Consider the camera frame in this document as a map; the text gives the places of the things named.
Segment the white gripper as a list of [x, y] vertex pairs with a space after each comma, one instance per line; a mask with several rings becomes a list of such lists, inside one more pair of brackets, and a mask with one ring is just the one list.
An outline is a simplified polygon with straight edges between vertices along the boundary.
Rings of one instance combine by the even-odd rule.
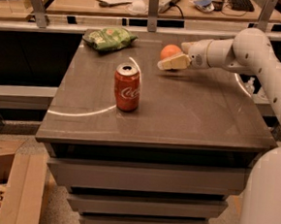
[[196, 69], [209, 69], [207, 62], [208, 47], [210, 47], [212, 40], [200, 40], [198, 42], [184, 42], [181, 43], [181, 48], [184, 53], [177, 53], [173, 56], [160, 60], [157, 66], [160, 70], [185, 70], [190, 66]]

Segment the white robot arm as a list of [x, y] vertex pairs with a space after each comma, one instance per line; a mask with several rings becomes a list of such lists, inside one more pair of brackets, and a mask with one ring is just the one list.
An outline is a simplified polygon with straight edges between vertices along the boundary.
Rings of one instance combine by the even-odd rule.
[[[181, 47], [182, 52], [160, 60], [158, 68], [216, 67], [249, 73], [260, 81], [281, 126], [281, 62], [265, 32], [252, 27], [232, 39], [187, 42]], [[281, 224], [281, 146], [263, 155], [250, 173], [239, 224]]]

